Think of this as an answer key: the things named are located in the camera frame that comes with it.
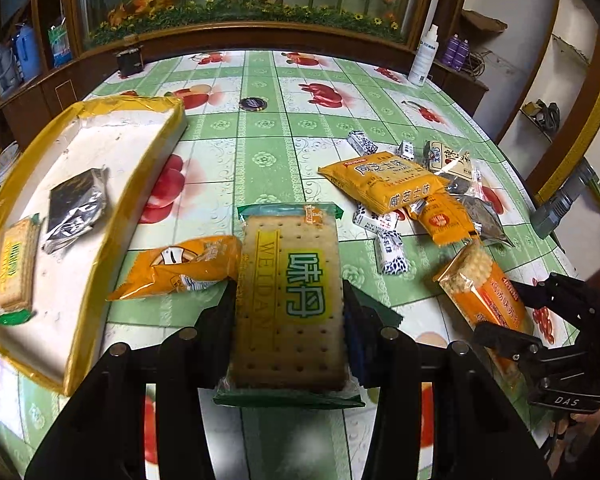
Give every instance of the checkered tablecloth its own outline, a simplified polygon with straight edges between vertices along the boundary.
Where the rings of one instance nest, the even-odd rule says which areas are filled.
[[[151,63],[129,78],[114,74],[87,97],[130,90],[161,96],[187,88],[193,94],[206,94],[185,101],[189,125],[173,152],[183,162],[184,188],[166,218],[138,226],[120,279],[138,251],[193,237],[238,234],[236,206],[335,202],[345,212],[338,221],[343,277],[402,314],[400,329],[410,336],[433,335],[441,344],[467,340],[468,326],[430,278],[459,246],[438,248],[419,225],[406,219],[398,230],[411,269],[399,276],[379,274],[373,235],[352,223],[353,201],[317,174],[319,166],[356,156],[346,141],[351,130],[366,132],[380,150],[394,150],[403,139],[420,150],[427,140],[469,149],[484,185],[502,206],[500,219],[515,244],[514,248],[491,246],[500,267],[511,279],[527,283],[542,280],[551,271],[576,275],[551,239],[536,237],[529,224],[533,206],[513,168],[439,88],[430,82],[417,88],[402,74],[363,63],[287,54],[231,51],[175,57]],[[341,106],[324,105],[319,95],[307,91],[316,84],[333,88],[342,98]],[[244,97],[261,97],[267,108],[243,111],[238,103]],[[102,348],[121,340],[133,348],[157,344],[179,327],[194,324],[202,309],[217,303],[223,289],[219,283],[203,292],[114,302]],[[536,335],[548,347],[573,341],[574,327],[551,316],[554,342],[550,344],[537,326]],[[494,376],[502,383],[497,372]],[[545,413],[530,409],[522,386],[506,392],[542,442],[549,423]],[[212,395],[201,390],[219,480],[361,477],[376,414],[366,392],[362,392],[366,407],[345,411],[226,408],[214,405]],[[0,358],[0,452],[21,473],[66,402]],[[421,478],[429,478],[431,460],[431,446],[423,448]],[[147,474],[157,478],[157,467],[148,464]]]

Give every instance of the screw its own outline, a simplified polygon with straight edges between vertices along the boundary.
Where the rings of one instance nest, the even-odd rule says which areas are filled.
[[[115,357],[121,356],[126,352],[126,345],[124,343],[115,343],[109,348],[109,353]]]
[[[389,341],[393,341],[394,339],[398,339],[400,333],[392,326],[385,326],[380,331],[380,335]]]
[[[186,328],[183,328],[182,330],[180,330],[180,332],[178,333],[178,337],[180,339],[184,339],[184,341],[190,341],[193,338],[195,338],[195,336],[198,335],[198,331],[193,328],[192,326],[187,326]]]
[[[451,343],[451,348],[458,355],[467,355],[469,353],[469,345],[464,341],[453,341]]]

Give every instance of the yellow snack package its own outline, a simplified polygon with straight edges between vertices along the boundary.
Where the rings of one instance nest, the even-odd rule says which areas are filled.
[[[420,222],[436,245],[449,245],[478,235],[464,206],[446,191],[430,195],[406,209],[409,218]]]
[[[448,184],[445,178],[389,152],[336,162],[318,168],[318,173],[379,215],[442,191]]]
[[[138,254],[125,282],[108,301],[203,290],[225,278],[238,280],[241,243],[235,236],[194,238]]]
[[[472,329],[481,321],[489,321],[518,332],[533,333],[518,292],[480,240],[465,245],[433,280],[440,284]],[[514,362],[490,354],[503,377],[512,383],[518,376]]]

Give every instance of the gray kettle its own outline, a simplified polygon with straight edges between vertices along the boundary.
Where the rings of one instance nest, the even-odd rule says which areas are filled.
[[[0,96],[7,97],[20,84],[20,74],[10,48],[0,43]]]

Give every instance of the white spray bottle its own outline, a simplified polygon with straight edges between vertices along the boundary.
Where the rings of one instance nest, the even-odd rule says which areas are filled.
[[[420,40],[420,46],[409,72],[409,82],[416,86],[424,86],[438,50],[438,26],[431,25],[427,35]]]

